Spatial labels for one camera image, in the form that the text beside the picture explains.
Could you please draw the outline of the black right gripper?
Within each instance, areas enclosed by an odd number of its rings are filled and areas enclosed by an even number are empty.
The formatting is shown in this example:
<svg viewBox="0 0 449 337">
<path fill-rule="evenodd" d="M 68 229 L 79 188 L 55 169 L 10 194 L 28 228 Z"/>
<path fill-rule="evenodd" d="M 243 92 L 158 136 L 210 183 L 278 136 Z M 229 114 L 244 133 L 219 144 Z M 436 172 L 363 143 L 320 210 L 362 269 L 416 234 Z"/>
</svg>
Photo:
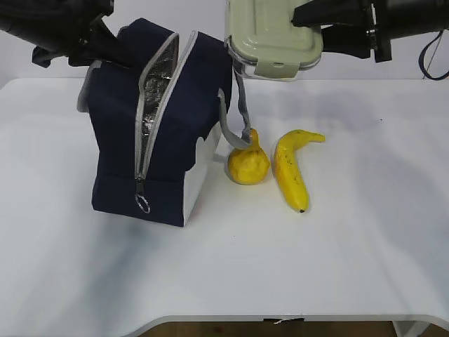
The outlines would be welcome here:
<svg viewBox="0 0 449 337">
<path fill-rule="evenodd" d="M 314 0 L 295 8 L 295 27 L 329 26 L 321 30 L 324 53 L 339 53 L 376 63 L 392 60 L 387 1 Z"/>
</svg>

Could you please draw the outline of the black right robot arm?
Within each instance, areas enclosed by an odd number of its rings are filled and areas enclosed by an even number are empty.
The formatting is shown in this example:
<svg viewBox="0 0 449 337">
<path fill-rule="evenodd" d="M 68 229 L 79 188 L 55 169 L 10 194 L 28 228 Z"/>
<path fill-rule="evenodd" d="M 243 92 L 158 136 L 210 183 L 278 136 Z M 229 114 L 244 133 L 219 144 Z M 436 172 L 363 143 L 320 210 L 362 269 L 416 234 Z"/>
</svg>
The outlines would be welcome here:
<svg viewBox="0 0 449 337">
<path fill-rule="evenodd" d="M 448 2 L 310 1 L 293 11 L 296 27 L 321 27 L 323 51 L 392 59 L 391 41 L 448 29 Z"/>
</svg>

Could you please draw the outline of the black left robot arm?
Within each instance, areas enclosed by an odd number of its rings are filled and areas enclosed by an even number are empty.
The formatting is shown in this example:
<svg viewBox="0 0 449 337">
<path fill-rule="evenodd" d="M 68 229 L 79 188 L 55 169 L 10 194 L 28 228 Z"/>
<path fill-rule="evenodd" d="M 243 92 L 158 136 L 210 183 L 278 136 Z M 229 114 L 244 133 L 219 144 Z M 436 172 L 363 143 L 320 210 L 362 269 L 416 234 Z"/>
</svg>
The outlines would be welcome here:
<svg viewBox="0 0 449 337">
<path fill-rule="evenodd" d="M 102 20 L 113 12 L 113 1 L 2 1 L 1 31 L 33 44 L 32 62 L 43 68 L 66 57 L 71 67 L 102 61 L 132 69 L 135 54 Z"/>
</svg>

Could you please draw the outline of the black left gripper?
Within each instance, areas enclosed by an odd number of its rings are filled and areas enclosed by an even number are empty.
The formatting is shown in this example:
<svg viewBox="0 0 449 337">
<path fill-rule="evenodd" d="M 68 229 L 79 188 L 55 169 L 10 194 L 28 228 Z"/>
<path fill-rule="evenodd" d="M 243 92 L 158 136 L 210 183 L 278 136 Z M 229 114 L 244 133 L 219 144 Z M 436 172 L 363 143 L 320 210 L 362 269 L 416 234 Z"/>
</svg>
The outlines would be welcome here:
<svg viewBox="0 0 449 337">
<path fill-rule="evenodd" d="M 72 67 L 90 66 L 96 60 L 126 69 L 137 67 L 134 52 L 102 21 L 113 11 L 113 1 L 61 1 L 59 8 L 35 16 L 32 62 L 48 67 L 53 59 L 65 56 Z"/>
</svg>

